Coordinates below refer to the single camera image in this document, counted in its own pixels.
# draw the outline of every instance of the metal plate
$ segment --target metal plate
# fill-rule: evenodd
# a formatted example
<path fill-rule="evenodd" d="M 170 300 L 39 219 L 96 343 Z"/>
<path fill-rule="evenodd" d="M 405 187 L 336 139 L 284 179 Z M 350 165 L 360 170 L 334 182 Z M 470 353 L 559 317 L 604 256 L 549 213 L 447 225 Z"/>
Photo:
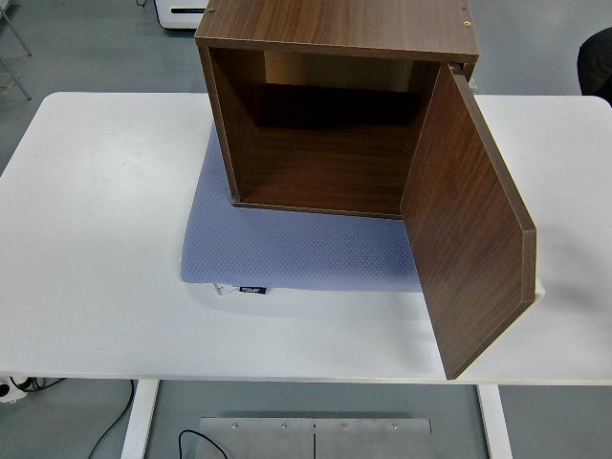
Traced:
<path fill-rule="evenodd" d="M 317 459 L 434 459 L 428 419 L 317 419 Z"/>
<path fill-rule="evenodd" d="M 314 423 L 302 418 L 202 418 L 200 431 L 229 459 L 313 459 Z M 206 440 L 198 442 L 196 458 L 223 459 Z"/>
<path fill-rule="evenodd" d="M 203 418 L 229 459 L 433 459 L 427 419 Z M 199 459 L 221 458 L 202 440 Z"/>

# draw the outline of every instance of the blue cushion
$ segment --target blue cushion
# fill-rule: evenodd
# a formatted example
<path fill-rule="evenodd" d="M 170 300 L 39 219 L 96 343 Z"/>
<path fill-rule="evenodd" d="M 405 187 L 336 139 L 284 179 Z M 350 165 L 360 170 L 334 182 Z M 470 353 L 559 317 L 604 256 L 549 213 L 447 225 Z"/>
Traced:
<path fill-rule="evenodd" d="M 235 208 L 212 128 L 186 228 L 184 282 L 420 292 L 401 220 Z"/>

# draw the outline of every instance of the white table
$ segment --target white table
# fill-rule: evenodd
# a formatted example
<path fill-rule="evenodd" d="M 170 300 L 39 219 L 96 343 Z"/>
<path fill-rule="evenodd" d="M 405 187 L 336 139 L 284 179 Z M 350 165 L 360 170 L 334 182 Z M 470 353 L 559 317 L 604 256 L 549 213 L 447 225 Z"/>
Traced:
<path fill-rule="evenodd" d="M 610 384 L 612 111 L 477 100 L 535 220 L 546 296 L 455 383 Z M 207 95 L 45 99 L 0 178 L 0 374 L 448 383 L 421 295 L 181 281 L 210 127 Z"/>

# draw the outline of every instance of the wooden cabinet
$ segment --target wooden cabinet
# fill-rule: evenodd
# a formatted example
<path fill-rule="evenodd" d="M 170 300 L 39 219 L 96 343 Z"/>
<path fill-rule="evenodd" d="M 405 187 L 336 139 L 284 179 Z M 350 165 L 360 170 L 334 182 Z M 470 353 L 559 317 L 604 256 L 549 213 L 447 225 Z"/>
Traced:
<path fill-rule="evenodd" d="M 471 20 L 459 0 L 211 0 L 196 32 L 233 203 L 403 218 L 450 378 L 535 296 Z"/>

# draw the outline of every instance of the cabinet top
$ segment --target cabinet top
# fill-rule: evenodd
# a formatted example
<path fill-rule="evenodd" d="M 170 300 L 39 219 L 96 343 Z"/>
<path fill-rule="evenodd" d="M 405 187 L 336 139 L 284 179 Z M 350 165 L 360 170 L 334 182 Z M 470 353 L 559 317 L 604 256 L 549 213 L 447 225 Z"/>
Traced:
<path fill-rule="evenodd" d="M 468 0 L 210 0 L 200 46 L 474 63 Z"/>

